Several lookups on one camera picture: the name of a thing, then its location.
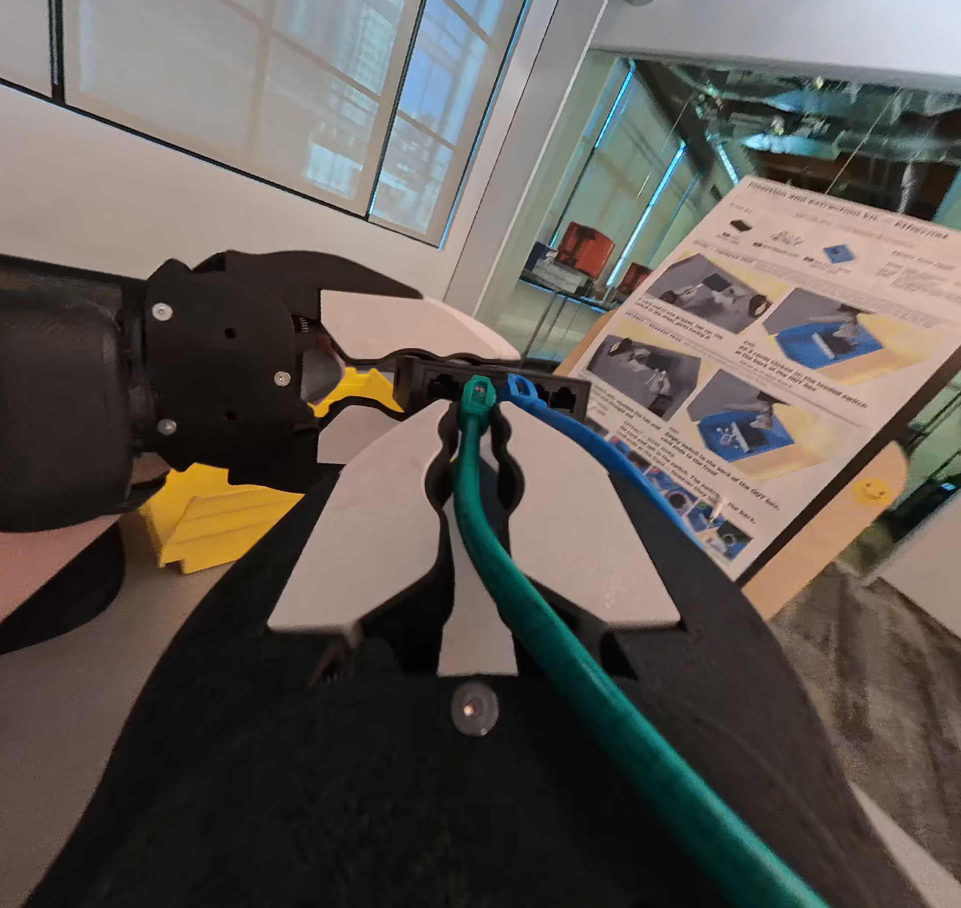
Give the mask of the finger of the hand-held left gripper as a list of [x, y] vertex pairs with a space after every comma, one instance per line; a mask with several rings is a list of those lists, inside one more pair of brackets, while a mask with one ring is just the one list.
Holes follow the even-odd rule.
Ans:
[[374, 398], [339, 398], [318, 420], [316, 464], [343, 466], [406, 419]]
[[400, 353], [519, 363], [520, 353], [475, 318], [434, 299], [321, 291], [320, 325], [340, 356], [376, 363]]

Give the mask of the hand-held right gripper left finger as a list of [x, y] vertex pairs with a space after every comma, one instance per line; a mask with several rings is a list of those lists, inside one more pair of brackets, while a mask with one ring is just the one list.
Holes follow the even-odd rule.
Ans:
[[449, 548], [451, 401], [388, 428], [342, 469], [271, 611], [276, 634], [351, 634], [437, 569]]

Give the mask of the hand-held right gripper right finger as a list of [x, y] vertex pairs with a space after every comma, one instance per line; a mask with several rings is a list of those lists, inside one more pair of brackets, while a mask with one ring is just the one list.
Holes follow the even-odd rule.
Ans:
[[526, 578], [611, 630], [678, 625], [676, 604], [594, 457], [511, 402], [490, 416], [490, 445], [507, 514], [501, 532]]

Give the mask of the black network switch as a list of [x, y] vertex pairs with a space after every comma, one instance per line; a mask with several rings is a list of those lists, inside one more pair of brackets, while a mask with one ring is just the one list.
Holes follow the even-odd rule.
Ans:
[[527, 379], [535, 397], [550, 411], [584, 421], [591, 393], [587, 381], [557, 376], [539, 370], [522, 370], [507, 363], [474, 363], [466, 359], [437, 360], [402, 355], [395, 360], [392, 397], [406, 415], [412, 415], [434, 401], [459, 402], [471, 376], [485, 376], [498, 397], [508, 393], [508, 375]]

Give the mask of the yellow plastic bin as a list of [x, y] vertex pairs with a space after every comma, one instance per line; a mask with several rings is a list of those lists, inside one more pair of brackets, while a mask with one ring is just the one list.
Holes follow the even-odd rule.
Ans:
[[317, 465], [293, 492], [256, 484], [231, 484], [224, 469], [193, 465], [170, 472], [137, 509], [155, 565], [175, 565], [182, 574], [222, 566], [246, 554], [297, 502], [336, 465]]

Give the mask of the wooden instruction board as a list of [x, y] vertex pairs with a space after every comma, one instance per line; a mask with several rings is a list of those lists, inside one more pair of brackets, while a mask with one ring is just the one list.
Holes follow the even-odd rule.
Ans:
[[558, 374], [667, 494], [764, 618], [905, 485], [895, 438], [959, 371], [959, 216], [948, 224], [742, 179]]

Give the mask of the large grid window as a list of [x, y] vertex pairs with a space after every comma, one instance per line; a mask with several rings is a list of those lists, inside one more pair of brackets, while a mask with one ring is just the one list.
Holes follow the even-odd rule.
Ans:
[[1, 0], [1, 81], [440, 247], [532, 0]]

